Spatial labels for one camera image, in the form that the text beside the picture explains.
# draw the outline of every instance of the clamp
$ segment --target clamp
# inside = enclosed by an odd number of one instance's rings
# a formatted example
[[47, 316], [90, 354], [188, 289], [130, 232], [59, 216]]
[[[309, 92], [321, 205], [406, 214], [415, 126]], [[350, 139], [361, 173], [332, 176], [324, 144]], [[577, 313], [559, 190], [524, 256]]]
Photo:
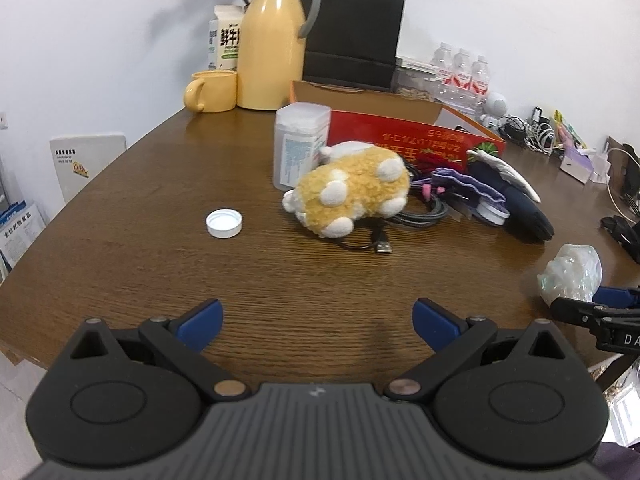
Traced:
[[208, 300], [131, 330], [87, 319], [26, 409], [45, 463], [29, 480], [604, 480], [589, 463], [607, 405], [547, 319], [498, 329], [422, 298], [436, 353], [371, 384], [262, 384], [199, 354], [222, 328]]
[[601, 286], [593, 301], [556, 298], [551, 314], [555, 320], [588, 328], [597, 349], [622, 354], [596, 380], [603, 392], [640, 356], [640, 288]]

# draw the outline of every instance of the orange box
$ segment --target orange box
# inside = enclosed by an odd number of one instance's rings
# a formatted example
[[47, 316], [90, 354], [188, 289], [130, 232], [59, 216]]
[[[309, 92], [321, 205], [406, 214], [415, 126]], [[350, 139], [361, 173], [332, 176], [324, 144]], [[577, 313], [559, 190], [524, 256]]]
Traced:
[[329, 146], [362, 140], [393, 150], [409, 162], [419, 153], [431, 153], [463, 168], [466, 150], [482, 144], [486, 152], [499, 156], [505, 147], [491, 130], [440, 103], [306, 81], [292, 83], [290, 100], [331, 107]]

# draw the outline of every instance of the yellow thermos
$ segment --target yellow thermos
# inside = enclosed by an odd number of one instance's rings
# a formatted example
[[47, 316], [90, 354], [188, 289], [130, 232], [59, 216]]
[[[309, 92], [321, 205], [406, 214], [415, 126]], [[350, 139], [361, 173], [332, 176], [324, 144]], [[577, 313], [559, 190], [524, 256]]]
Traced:
[[277, 110], [289, 103], [291, 81], [302, 79], [306, 35], [320, 10], [312, 0], [305, 19], [300, 0], [251, 0], [242, 19], [238, 106]]

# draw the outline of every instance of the black glove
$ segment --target black glove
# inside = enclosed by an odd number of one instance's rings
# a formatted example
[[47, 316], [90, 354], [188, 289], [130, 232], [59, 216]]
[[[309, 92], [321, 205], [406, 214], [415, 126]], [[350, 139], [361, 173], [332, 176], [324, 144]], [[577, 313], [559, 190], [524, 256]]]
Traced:
[[611, 237], [633, 258], [636, 264], [640, 264], [640, 222], [631, 227], [622, 216], [605, 216], [600, 220]]
[[484, 182], [504, 195], [507, 199], [507, 203], [504, 206], [511, 214], [509, 222], [521, 224], [538, 240], [551, 240], [554, 235], [554, 227], [535, 202], [527, 195], [503, 180], [500, 173], [484, 162], [479, 160], [470, 162], [467, 165], [467, 171], [480, 182]]

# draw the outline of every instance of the floor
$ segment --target floor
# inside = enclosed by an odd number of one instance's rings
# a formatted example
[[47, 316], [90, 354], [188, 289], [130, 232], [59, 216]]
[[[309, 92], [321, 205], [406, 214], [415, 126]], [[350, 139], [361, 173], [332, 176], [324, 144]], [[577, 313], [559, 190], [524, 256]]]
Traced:
[[45, 371], [17, 365], [0, 351], [0, 480], [19, 480], [40, 463], [24, 422], [24, 407]]

